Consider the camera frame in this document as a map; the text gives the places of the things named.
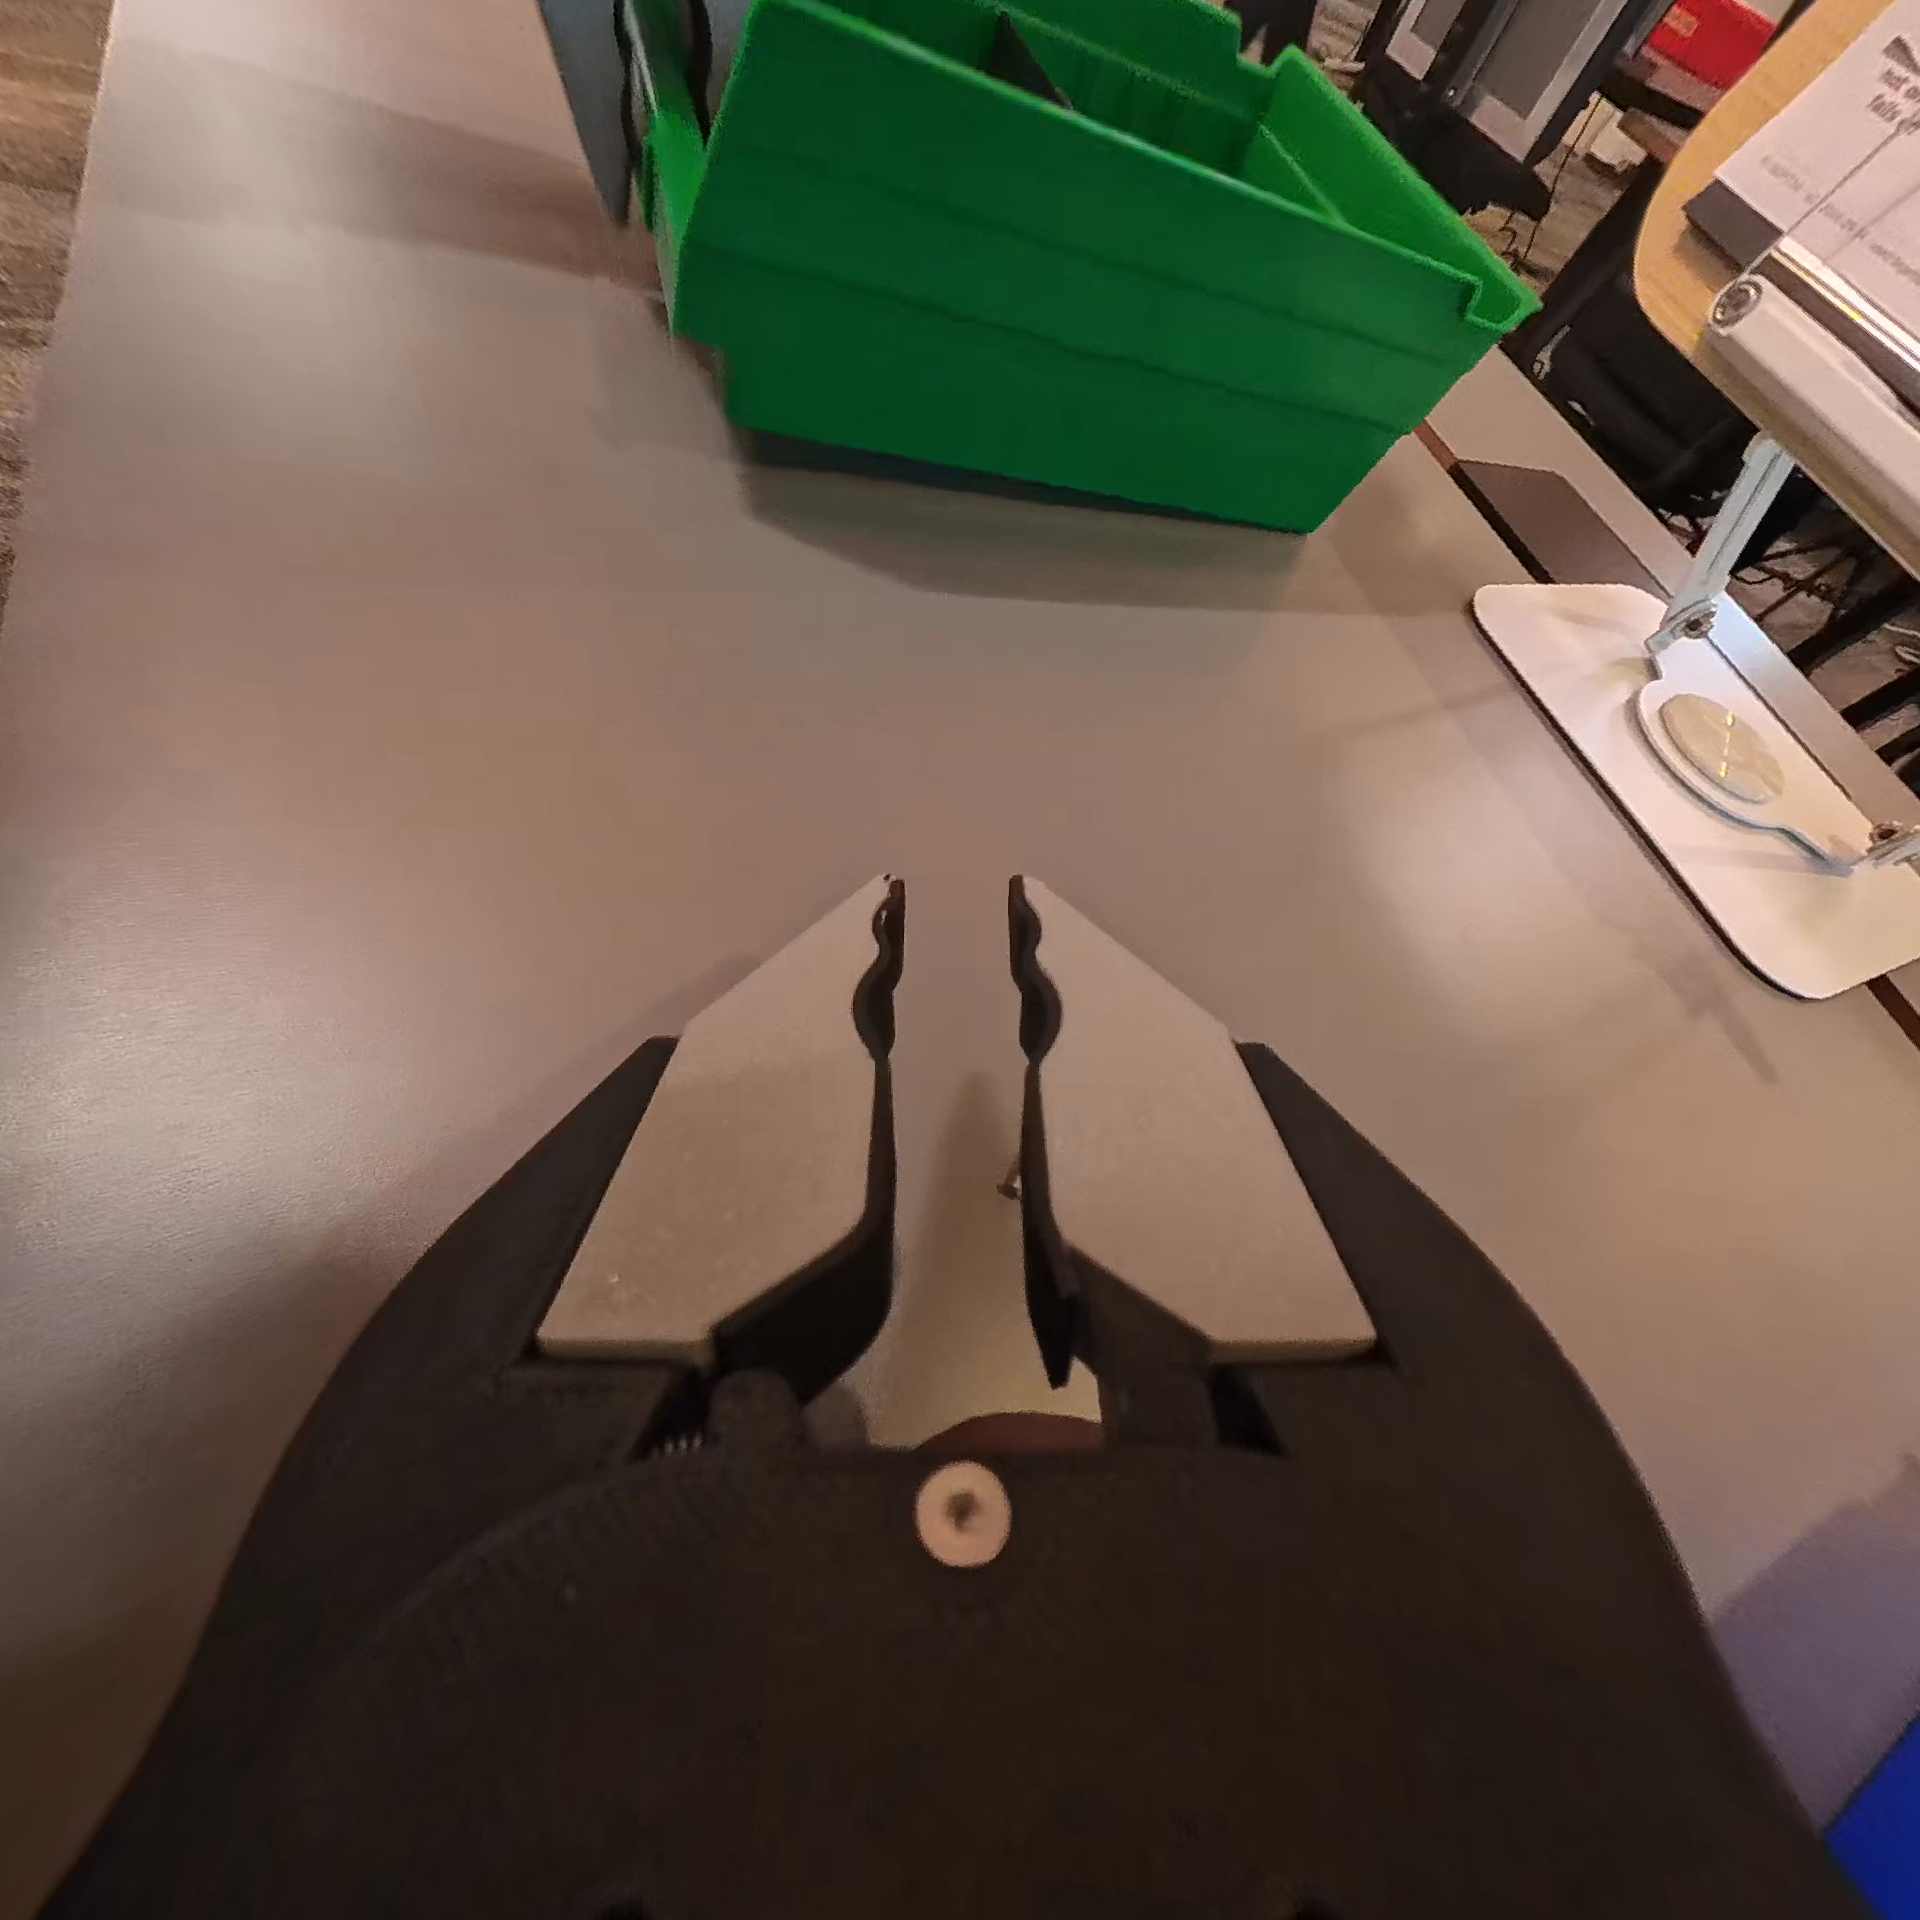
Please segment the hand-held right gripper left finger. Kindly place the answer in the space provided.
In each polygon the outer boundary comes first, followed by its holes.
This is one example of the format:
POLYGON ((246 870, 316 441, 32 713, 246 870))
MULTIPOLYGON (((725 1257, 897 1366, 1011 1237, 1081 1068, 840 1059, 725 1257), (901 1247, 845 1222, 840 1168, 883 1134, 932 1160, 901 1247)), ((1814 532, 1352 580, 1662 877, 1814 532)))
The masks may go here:
POLYGON ((547 1360, 766 1371, 814 1400, 893 1299, 905 884, 876 876, 694 1015, 534 1333, 547 1360))

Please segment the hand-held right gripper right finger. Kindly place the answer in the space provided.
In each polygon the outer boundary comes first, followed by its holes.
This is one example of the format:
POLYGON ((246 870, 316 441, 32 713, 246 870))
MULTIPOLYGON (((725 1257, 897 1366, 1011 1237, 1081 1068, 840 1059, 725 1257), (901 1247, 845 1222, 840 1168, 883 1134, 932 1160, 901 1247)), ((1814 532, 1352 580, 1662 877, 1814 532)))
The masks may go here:
POLYGON ((1232 1030, 1030 876, 1009 881, 1024 1301, 1046 1379, 1114 1309, 1176 1363, 1355 1360, 1373 1317, 1232 1030))

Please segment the blue plastic bin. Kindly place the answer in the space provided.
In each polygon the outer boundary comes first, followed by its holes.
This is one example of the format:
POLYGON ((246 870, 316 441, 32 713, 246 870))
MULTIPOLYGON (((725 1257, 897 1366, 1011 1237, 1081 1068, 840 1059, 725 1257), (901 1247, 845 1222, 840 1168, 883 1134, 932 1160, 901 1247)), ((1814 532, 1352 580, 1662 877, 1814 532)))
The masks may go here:
POLYGON ((1878 1917, 1918 1917, 1918 1716, 1826 1829, 1845 1877, 1878 1917))

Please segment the grey desk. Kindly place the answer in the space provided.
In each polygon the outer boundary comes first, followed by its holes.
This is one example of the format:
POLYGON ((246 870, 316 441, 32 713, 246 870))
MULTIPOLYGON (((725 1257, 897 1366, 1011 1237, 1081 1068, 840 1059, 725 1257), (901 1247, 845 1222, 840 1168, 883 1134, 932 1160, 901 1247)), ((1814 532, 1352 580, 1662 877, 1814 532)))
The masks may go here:
POLYGON ((5 629, 5 1916, 372 1309, 643 1040, 905 881, 874 1440, 1024 1315, 1030 873, 1525 1291, 1814 1819, 1915 1713, 1915 1044, 1747 974, 1467 616, 1291 541, 745 463, 529 4, 120 4, 5 629))

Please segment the white document stand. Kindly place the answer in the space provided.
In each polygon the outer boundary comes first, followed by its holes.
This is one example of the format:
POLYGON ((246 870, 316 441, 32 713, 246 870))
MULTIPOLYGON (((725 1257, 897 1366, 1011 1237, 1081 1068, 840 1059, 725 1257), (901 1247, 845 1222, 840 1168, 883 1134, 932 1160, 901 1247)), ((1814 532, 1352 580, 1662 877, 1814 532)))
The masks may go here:
POLYGON ((1718 291, 1700 344, 1768 431, 1688 579, 1486 584, 1472 622, 1734 956, 1825 1001, 1915 966, 1915 827, 1873 817, 1737 663, 1760 629, 1729 583, 1796 453, 1915 536, 1915 337, 1780 238, 1718 291))

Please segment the dark brown flat pad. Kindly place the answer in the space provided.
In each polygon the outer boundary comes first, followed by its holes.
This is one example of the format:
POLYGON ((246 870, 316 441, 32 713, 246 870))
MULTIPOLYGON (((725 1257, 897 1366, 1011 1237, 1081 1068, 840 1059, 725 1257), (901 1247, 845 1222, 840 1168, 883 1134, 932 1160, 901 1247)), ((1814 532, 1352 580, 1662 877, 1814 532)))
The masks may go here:
POLYGON ((1665 601, 1690 572, 1669 525, 1602 468, 1452 460, 1450 473, 1539 584, 1624 584, 1665 601))

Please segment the green plastic bin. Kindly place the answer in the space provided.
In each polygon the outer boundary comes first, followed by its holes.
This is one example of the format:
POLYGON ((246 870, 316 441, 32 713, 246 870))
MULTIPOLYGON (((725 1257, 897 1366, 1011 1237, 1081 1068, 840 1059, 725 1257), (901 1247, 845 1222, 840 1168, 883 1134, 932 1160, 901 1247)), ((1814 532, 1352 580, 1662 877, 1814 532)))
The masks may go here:
POLYGON ((1219 4, 622 4, 669 326, 779 441, 1307 535, 1539 311, 1219 4))

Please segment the grey container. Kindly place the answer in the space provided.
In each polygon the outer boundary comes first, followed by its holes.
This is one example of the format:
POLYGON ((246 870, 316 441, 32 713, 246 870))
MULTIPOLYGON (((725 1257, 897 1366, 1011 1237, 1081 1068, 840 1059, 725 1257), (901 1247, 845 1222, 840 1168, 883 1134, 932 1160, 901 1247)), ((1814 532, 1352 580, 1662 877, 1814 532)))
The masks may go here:
POLYGON ((651 102, 633 4, 539 1, 547 47, 596 198, 612 227, 633 223, 651 102))

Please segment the grey framed board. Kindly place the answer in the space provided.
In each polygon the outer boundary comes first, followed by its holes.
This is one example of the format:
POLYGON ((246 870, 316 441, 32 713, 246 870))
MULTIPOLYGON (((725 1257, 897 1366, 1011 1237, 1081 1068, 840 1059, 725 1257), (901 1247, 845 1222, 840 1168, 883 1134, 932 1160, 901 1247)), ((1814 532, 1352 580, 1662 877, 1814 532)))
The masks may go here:
POLYGON ((1648 1, 1405 1, 1379 55, 1506 160, 1532 167, 1556 151, 1662 11, 1648 1))

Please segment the white instruction sheet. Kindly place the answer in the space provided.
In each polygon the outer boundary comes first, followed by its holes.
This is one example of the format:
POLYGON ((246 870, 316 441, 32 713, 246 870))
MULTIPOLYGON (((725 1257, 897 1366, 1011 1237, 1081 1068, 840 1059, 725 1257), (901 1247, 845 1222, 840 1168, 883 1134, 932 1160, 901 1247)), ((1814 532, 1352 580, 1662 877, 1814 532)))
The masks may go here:
POLYGON ((1915 113, 1918 4, 1900 1, 1717 169, 1699 227, 1742 263, 1785 238, 1914 326, 1915 113))

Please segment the red box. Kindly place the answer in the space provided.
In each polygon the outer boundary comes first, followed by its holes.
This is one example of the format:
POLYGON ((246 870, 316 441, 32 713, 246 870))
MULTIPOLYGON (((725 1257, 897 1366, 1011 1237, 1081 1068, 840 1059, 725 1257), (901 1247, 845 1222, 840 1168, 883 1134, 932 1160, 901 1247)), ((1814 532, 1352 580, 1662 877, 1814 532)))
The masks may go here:
POLYGON ((1747 1, 1672 1, 1646 51, 1714 88, 1729 88, 1763 57, 1778 21, 1747 1))

